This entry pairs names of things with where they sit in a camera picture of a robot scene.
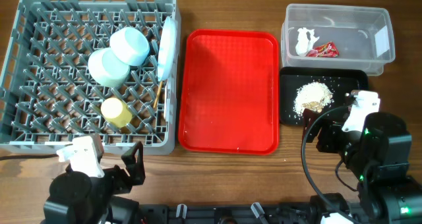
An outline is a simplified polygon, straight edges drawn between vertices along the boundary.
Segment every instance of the red tray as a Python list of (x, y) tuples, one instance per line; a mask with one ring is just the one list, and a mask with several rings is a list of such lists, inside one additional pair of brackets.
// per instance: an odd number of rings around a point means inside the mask
[(264, 32), (187, 39), (179, 141), (188, 150), (268, 155), (278, 146), (278, 42)]

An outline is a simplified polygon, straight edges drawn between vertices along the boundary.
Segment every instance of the black tray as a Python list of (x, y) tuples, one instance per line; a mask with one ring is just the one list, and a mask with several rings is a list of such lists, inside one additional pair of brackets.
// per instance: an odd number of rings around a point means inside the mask
[(314, 81), (325, 83), (333, 93), (334, 102), (327, 105), (322, 113), (344, 105), (346, 93), (352, 90), (369, 89), (368, 76), (362, 70), (284, 67), (280, 70), (280, 122), (282, 124), (303, 125), (302, 117), (293, 111), (297, 89)]

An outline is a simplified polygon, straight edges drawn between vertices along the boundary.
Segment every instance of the clear plastic container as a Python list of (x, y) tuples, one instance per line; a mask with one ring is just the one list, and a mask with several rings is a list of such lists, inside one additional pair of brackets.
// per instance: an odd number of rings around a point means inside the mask
[[(298, 28), (315, 29), (314, 47), (334, 42), (336, 58), (296, 54)], [(282, 28), (282, 63), (290, 67), (359, 69), (381, 75), (396, 58), (390, 15), (386, 9), (337, 5), (290, 4)]]

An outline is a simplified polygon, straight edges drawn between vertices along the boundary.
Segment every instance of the gray plastic dish rack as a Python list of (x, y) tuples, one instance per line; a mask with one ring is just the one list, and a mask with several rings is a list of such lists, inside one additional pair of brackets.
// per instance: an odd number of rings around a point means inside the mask
[[(177, 22), (176, 54), (153, 109), (166, 17)], [(122, 87), (100, 86), (88, 72), (88, 58), (127, 26), (144, 33), (150, 55), (140, 67), (131, 67)], [(0, 148), (52, 154), (74, 137), (97, 132), (105, 152), (123, 154), (141, 141), (145, 154), (170, 154), (180, 29), (176, 0), (20, 0), (0, 78)], [(115, 128), (101, 115), (101, 102), (110, 97), (124, 100), (134, 115), (124, 128)]]

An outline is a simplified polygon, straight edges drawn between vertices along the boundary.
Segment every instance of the wood grain surface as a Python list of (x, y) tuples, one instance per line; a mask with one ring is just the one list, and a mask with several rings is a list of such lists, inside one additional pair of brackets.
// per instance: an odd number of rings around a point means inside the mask
[[(381, 97), (381, 109), (402, 117), (413, 136), (410, 174), (422, 182), (422, 4), (420, 0), (178, 0), (182, 18), (181, 60), (183, 73), (187, 36), (199, 28), (260, 30), (280, 40), (286, 7), (290, 3), (315, 3), (384, 7), (391, 17), (396, 60), (370, 85)], [(18, 0), (0, 0), (0, 61), (9, 42)], [(179, 144), (169, 156), (146, 156), (146, 181), (124, 197), (141, 204), (187, 205), (275, 204), (306, 201), (315, 192), (306, 180), (300, 159), (301, 128), (280, 127), (280, 145), (268, 156), (193, 153)], [(341, 192), (347, 199), (356, 194), (334, 176), (340, 159), (320, 154), (310, 145), (309, 167), (323, 192)], [(9, 152), (0, 151), (0, 155)], [(104, 167), (122, 165), (107, 154)], [(0, 161), (0, 223), (39, 223), (51, 181), (66, 164), (57, 159)], [(344, 168), (340, 176), (349, 184), (357, 180)]]

